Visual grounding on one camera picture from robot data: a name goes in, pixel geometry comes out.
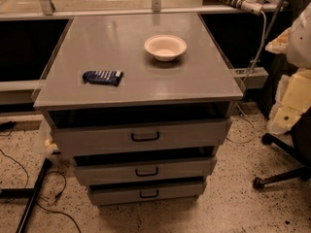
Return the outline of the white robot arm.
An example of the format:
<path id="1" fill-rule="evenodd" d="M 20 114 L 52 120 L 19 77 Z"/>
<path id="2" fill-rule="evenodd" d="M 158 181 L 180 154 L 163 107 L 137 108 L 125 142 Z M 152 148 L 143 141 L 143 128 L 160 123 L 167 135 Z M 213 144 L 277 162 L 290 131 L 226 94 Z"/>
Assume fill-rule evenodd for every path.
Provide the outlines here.
<path id="1" fill-rule="evenodd" d="M 311 3 L 265 49 L 284 54 L 297 68 L 290 77 L 281 77 L 267 123 L 270 133 L 284 134 L 311 108 Z"/>

